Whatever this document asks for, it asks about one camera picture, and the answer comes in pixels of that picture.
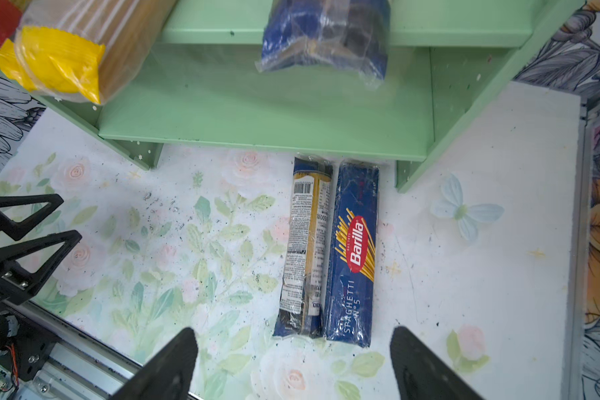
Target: yellow plastic wrapper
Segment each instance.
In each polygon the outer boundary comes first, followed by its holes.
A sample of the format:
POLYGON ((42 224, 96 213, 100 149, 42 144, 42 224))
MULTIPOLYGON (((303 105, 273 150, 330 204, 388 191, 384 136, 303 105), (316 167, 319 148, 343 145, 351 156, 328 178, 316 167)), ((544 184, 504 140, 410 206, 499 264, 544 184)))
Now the yellow plastic wrapper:
POLYGON ((0 49, 30 91, 104 104, 140 71, 176 0, 33 0, 0 49))

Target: blue butterfly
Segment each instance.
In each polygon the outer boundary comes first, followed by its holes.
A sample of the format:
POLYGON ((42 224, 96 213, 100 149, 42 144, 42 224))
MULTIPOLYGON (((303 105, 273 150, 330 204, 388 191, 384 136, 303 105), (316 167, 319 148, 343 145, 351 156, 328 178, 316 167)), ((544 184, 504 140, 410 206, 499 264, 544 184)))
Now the blue butterfly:
POLYGON ((438 218, 453 218, 458 221, 460 235, 469 242, 478 238, 478 222, 496 222, 504 213, 504 208, 497 204, 464 204, 462 186, 453 174, 441 188, 445 198, 433 202, 431 213, 438 218))

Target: shelf board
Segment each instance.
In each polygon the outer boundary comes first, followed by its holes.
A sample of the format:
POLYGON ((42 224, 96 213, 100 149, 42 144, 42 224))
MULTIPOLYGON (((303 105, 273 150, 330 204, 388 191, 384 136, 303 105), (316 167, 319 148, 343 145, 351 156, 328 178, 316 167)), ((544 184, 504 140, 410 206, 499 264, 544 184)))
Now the shelf board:
POLYGON ((259 46, 154 46, 98 121, 106 139, 422 161, 433 142, 429 49, 398 47, 369 90, 325 66, 259 74, 259 46))
MULTIPOLYGON (((520 47, 544 0, 393 0, 392 45, 520 47)), ((179 0, 161 41, 260 44, 271 0, 179 0)))

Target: yellow package end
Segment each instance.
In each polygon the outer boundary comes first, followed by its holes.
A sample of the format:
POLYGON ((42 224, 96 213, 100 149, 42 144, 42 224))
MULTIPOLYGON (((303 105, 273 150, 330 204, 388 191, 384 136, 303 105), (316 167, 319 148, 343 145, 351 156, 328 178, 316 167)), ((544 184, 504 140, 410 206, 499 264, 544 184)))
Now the yellow package end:
POLYGON ((100 104, 98 66, 104 45, 37 26, 23 27, 19 39, 18 54, 42 85, 60 95, 80 92, 87 100, 100 104))
POLYGON ((13 42, 9 39, 5 40, 0 48, 0 70, 7 78, 18 82, 24 89, 30 92, 37 89, 31 78, 18 63, 13 49, 13 42))

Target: green shelf unit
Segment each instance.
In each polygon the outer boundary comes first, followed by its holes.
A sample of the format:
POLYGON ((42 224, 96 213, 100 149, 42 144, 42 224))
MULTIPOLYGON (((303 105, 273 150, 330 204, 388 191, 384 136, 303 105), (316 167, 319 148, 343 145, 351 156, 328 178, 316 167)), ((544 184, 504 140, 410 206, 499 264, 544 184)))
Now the green shelf unit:
POLYGON ((104 107, 41 100, 144 169, 163 143, 373 157, 396 160, 405 192, 581 5, 394 0, 387 78, 369 90, 328 67, 257 73, 271 0, 180 0, 104 107))

